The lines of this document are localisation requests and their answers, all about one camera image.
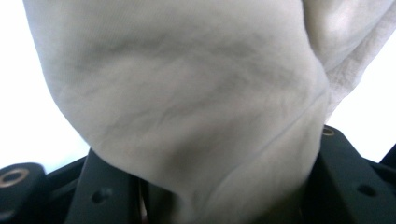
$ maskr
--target white background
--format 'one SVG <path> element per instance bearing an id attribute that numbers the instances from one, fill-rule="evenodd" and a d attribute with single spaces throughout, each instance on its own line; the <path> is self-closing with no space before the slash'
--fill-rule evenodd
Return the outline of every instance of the white background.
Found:
<path id="1" fill-rule="evenodd" d="M 34 161 L 49 173 L 83 157 L 89 146 L 53 103 L 21 1 L 0 2 L 0 168 Z M 396 141 L 396 35 L 328 124 L 360 154 L 380 161 Z"/>

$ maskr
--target gray fabric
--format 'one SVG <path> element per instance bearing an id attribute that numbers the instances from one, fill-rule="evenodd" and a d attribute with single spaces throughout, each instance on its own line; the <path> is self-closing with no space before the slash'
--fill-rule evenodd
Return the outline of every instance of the gray fabric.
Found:
<path id="1" fill-rule="evenodd" d="M 55 103 L 102 159 L 159 187 L 154 223 L 245 224 L 295 222 L 328 77 L 359 79 L 349 62 L 394 29 L 391 1 L 328 2 L 24 4 Z M 367 20 L 332 33 L 358 15 L 345 7 Z"/>

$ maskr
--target wrinkled fabric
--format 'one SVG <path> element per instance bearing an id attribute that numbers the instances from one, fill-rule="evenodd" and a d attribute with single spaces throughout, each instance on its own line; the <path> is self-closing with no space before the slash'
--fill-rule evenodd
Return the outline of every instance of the wrinkled fabric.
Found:
<path id="1" fill-rule="evenodd" d="M 296 222 L 326 113 L 394 30 L 395 8 L 24 4 L 57 106 L 103 160 L 151 184 L 151 223 L 180 224 Z"/>

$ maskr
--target fabric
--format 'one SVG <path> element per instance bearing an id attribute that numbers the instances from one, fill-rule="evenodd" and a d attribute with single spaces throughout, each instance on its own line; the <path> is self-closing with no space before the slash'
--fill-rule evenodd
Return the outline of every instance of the fabric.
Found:
<path id="1" fill-rule="evenodd" d="M 24 4 L 55 103 L 151 184 L 150 223 L 296 222 L 326 113 L 395 23 L 393 1 Z"/>

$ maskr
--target round hole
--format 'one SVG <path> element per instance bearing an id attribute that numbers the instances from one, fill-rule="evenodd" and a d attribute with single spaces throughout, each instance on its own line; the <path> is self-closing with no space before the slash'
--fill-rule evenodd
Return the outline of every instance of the round hole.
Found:
<path id="1" fill-rule="evenodd" d="M 376 191 L 372 187 L 368 185 L 359 185 L 357 188 L 358 192 L 369 196 L 369 197 L 375 197 L 376 196 Z"/>
<path id="2" fill-rule="evenodd" d="M 113 194 L 112 189 L 99 189 L 92 195 L 94 203 L 104 203 Z"/>
<path id="3" fill-rule="evenodd" d="M 29 170 L 25 168 L 16 168 L 0 175 L 0 188 L 8 188 L 20 183 L 26 176 L 29 175 Z"/>
<path id="4" fill-rule="evenodd" d="M 335 135 L 335 132 L 333 130 L 331 130 L 330 128 L 324 127 L 323 128 L 323 135 L 333 136 L 333 135 Z"/>

